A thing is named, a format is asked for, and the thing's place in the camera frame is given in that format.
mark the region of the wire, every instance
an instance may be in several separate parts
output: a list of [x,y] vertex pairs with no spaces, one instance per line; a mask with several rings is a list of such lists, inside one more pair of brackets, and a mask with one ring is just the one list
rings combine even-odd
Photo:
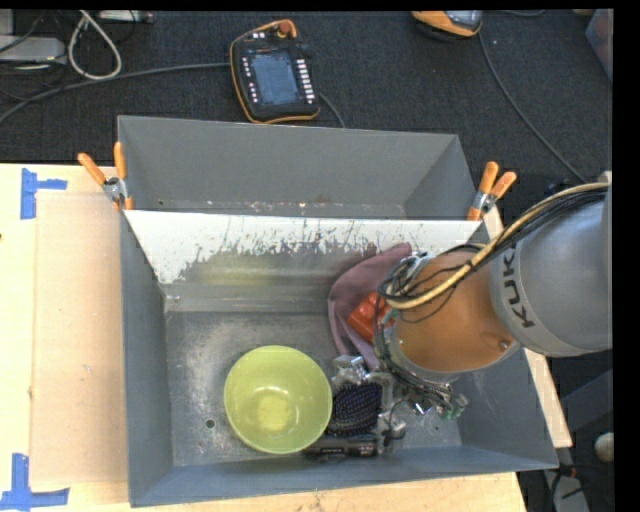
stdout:
[[131,72],[131,73],[123,73],[123,74],[119,74],[117,76],[112,76],[112,77],[109,77],[109,78],[103,78],[102,80],[99,80],[99,81],[86,80],[86,81],[77,82],[77,83],[73,83],[73,84],[63,85],[61,87],[56,87],[55,89],[51,89],[49,91],[44,91],[44,92],[41,92],[39,94],[35,94],[35,95],[25,99],[24,101],[18,103],[16,106],[14,106],[10,110],[8,110],[4,114],[2,114],[2,116],[0,116],[0,126],[9,117],[11,117],[13,114],[18,112],[19,110],[22,110],[27,105],[29,105],[31,103],[35,103],[37,101],[44,100],[44,99],[49,98],[51,96],[55,96],[56,94],[60,94],[60,93],[65,92],[65,91],[72,91],[72,90],[75,90],[75,89],[80,89],[81,87],[87,87],[89,85],[98,85],[98,84],[102,84],[102,83],[106,83],[106,82],[111,82],[113,80],[121,80],[121,79],[126,79],[126,78],[137,78],[137,77],[141,77],[141,76],[157,75],[157,74],[161,74],[161,73],[171,73],[171,72],[175,72],[175,71],[190,71],[190,70],[196,70],[196,69],[227,68],[227,67],[229,67],[229,63],[228,62],[214,62],[214,63],[210,63],[210,64],[186,64],[186,65],[183,65],[183,66],[173,66],[173,67],[167,67],[167,68],[147,69],[147,70],[144,70],[144,71],[134,71],[134,72]]
[[[80,9],[80,13],[82,14],[83,18],[74,29],[73,34],[71,34],[71,39],[69,40],[69,45],[67,46],[69,63],[71,64],[73,69],[75,69],[84,78],[88,78],[89,80],[105,80],[105,79],[113,78],[117,76],[122,70],[122,58],[120,57],[120,52],[118,51],[118,48],[116,47],[115,43],[111,40],[111,38],[107,35],[107,33],[98,24],[98,22],[94,20],[87,11]],[[94,74],[88,73],[78,65],[73,55],[73,50],[78,42],[78,36],[80,35],[80,32],[86,31],[89,28],[89,25],[93,26],[93,28],[96,29],[98,34],[102,36],[102,38],[105,40],[109,48],[111,48],[111,51],[113,52],[113,55],[116,58],[115,69],[111,73],[108,73],[106,75],[94,75]]]
[[608,183],[589,183],[563,190],[544,199],[529,208],[520,218],[487,243],[446,281],[430,290],[417,295],[408,295],[402,288],[394,289],[393,284],[397,278],[388,276],[378,287],[378,294],[387,301],[387,304],[398,310],[412,309],[430,302],[456,286],[480,266],[486,265],[507,247],[515,245],[541,225],[557,218],[562,212],[602,200],[608,187]]
[[498,73],[489,57],[489,52],[487,51],[487,47],[484,43],[484,38],[482,37],[482,34],[480,32],[478,32],[478,41],[480,41],[480,47],[482,48],[482,53],[484,54],[484,58],[487,61],[487,65],[489,66],[489,69],[491,70],[493,77],[495,78],[496,82],[498,82],[500,89],[502,89],[502,92],[506,96],[507,100],[509,100],[509,103],[511,103],[511,106],[515,109],[515,111],[520,116],[520,118],[526,123],[526,125],[531,129],[531,131],[533,131],[533,133],[536,134],[536,136],[542,141],[542,143],[545,146],[547,146],[547,148],[558,158],[558,160],[560,160],[567,167],[567,169],[569,169],[569,171],[571,171],[574,174],[574,176],[576,176],[583,183],[588,183],[588,180],[582,174],[580,174],[569,162],[567,162],[567,160],[565,160],[562,157],[562,155],[549,143],[549,141],[547,141],[547,139],[543,137],[543,135],[538,131],[538,129],[533,125],[533,123],[529,121],[529,119],[524,114],[524,112],[520,110],[515,100],[511,97],[511,94],[509,94],[509,91],[507,91],[507,88],[502,83],[502,80],[500,80],[500,77],[498,76]]
[[324,101],[327,106],[331,109],[331,111],[333,112],[333,114],[336,116],[336,118],[338,119],[338,122],[340,123],[340,126],[342,128],[346,128],[347,125],[344,122],[344,119],[342,119],[342,116],[340,115],[340,113],[338,112],[338,110],[336,109],[336,107],[334,107],[333,103],[331,103],[329,101],[329,98],[327,98],[324,94],[320,93],[318,94],[318,96],[320,96],[320,98],[322,98],[322,101]]
[[506,12],[507,14],[513,14],[514,16],[523,16],[525,18],[536,18],[538,16],[542,16],[546,9],[538,9],[537,11],[507,11],[504,9],[499,9],[500,12]]

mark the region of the orange object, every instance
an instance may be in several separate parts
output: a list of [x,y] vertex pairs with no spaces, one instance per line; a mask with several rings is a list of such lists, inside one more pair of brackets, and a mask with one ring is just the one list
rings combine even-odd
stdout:
[[86,153],[79,153],[78,162],[80,163],[80,165],[82,165],[82,167],[84,167],[89,172],[91,177],[95,180],[95,182],[98,185],[102,186],[105,184],[105,182],[107,181],[107,178],[105,178],[104,173],[93,161],[93,158],[91,158]]
[[505,172],[496,181],[498,170],[497,163],[487,162],[478,186],[478,192],[476,192],[473,204],[467,213],[467,220],[480,220],[516,181],[517,175],[513,171]]
[[[374,316],[376,312],[376,302],[378,294],[369,292],[367,296],[356,306],[356,308],[347,317],[347,323],[353,327],[356,332],[369,343],[373,343],[374,334]],[[378,311],[378,320],[383,318],[391,310],[384,299],[380,298],[380,310]],[[385,327],[392,325],[394,320],[390,320]]]
[[127,167],[124,163],[124,154],[122,153],[122,142],[118,141],[113,145],[113,161],[116,165],[118,178],[121,180],[127,177]]

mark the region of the pink cloth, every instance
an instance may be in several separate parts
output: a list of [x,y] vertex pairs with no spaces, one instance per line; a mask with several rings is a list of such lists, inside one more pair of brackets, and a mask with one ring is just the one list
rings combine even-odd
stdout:
[[347,317],[369,292],[376,291],[402,258],[410,255],[409,244],[392,247],[350,268],[331,287],[328,299],[329,324],[338,352],[351,355],[359,353],[369,371],[375,370],[380,362],[371,344],[347,323]]

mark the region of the gray metal bin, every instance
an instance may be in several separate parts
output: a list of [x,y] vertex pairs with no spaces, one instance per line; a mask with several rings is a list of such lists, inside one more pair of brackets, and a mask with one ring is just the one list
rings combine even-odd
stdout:
[[557,466],[522,353],[456,381],[455,421],[405,411],[407,438],[372,459],[259,454],[224,416],[226,372],[259,345],[330,376],[327,293],[351,265],[397,241],[486,240],[464,222],[457,136],[123,116],[118,138],[136,206],[120,219],[132,505]]

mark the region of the plastic bowl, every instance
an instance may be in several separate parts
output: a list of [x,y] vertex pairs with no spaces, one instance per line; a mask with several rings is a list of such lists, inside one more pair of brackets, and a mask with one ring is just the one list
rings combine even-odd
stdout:
[[231,368],[224,407],[234,432],[255,450],[288,454],[304,450],[324,433],[333,407],[329,381],[299,350],[267,345]]

